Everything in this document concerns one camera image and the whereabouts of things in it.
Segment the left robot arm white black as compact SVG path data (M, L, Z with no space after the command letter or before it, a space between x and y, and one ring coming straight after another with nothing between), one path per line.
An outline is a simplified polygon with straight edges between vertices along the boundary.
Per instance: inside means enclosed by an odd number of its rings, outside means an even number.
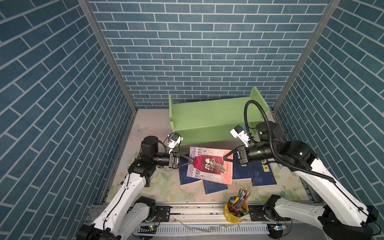
M130 165L119 191L90 225L80 227L76 235L78 240L126 240L139 224L159 216L156 200L138 198L138 194L149 187L157 167L179 169L194 162L180 153L160 153L161 143L155 136L143 139L138 157Z

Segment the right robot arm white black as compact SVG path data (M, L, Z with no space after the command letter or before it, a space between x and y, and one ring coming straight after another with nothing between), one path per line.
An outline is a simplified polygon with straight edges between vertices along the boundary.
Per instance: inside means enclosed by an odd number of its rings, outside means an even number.
M370 240L376 235L375 224L379 211L361 203L327 170L317 154L304 142L286 141L283 130L271 121L256 126L259 141L241 126L231 135L243 142L224 156L224 160L241 165L273 159L273 152L286 159L282 164L295 172L325 202L323 207L288 201L271 195L262 208L269 221L296 219L324 231L331 240Z

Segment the red pink Hamlet book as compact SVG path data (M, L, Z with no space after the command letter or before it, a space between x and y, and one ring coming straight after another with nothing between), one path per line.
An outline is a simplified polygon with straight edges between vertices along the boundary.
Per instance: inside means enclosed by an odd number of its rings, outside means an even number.
M223 160L229 150L190 147L189 157L194 163L188 166L187 176L199 180L231 185L233 163Z

